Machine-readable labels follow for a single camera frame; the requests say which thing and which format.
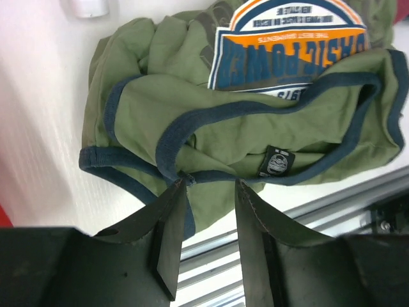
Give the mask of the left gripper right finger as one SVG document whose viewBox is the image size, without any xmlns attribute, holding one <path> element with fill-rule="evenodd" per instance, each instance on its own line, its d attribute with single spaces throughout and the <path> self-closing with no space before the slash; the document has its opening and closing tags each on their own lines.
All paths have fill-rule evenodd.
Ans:
<svg viewBox="0 0 409 307">
<path fill-rule="evenodd" d="M 289 306 L 279 248 L 309 248 L 331 237 L 277 210 L 242 179 L 235 182 L 235 213 L 246 305 Z"/>
</svg>

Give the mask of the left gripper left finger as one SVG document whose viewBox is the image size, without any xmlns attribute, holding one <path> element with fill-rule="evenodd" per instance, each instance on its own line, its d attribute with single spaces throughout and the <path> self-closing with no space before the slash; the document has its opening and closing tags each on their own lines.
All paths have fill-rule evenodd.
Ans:
<svg viewBox="0 0 409 307">
<path fill-rule="evenodd" d="M 184 236 L 187 191 L 172 183 L 153 203 L 99 231 L 103 280 L 115 301 L 174 301 Z"/>
</svg>

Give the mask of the green tank top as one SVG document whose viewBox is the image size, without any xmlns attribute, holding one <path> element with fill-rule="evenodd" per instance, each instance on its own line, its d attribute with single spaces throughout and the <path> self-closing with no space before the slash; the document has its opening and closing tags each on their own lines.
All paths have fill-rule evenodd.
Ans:
<svg viewBox="0 0 409 307">
<path fill-rule="evenodd" d="M 187 185 L 185 237 L 234 208 L 234 182 L 337 182 L 403 150 L 396 1 L 216 1 L 99 41 L 80 169 L 145 204 Z"/>
</svg>

